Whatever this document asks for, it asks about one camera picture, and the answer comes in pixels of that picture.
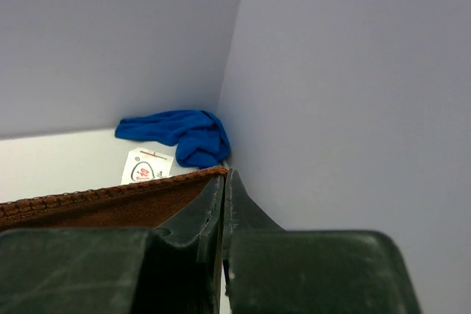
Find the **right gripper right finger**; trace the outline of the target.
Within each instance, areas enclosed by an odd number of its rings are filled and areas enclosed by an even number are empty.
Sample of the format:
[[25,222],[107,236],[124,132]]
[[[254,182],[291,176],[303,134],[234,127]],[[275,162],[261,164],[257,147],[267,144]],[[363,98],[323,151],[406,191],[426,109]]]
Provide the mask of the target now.
[[233,313],[420,313],[395,242],[373,230],[288,231],[225,180],[222,259]]

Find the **brown towel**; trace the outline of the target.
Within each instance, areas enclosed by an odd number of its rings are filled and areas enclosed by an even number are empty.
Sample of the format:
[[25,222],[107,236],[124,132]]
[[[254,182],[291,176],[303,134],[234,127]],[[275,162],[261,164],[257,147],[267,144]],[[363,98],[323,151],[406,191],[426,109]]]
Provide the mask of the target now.
[[222,166],[148,182],[119,185],[1,204],[1,231],[58,227],[157,227],[188,206]]

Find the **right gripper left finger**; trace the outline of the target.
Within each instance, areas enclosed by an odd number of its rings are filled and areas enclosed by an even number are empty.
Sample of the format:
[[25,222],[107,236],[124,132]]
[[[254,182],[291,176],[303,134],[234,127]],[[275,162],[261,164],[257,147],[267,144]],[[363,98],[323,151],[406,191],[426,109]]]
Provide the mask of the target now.
[[224,178],[157,227],[1,231],[3,313],[217,313]]

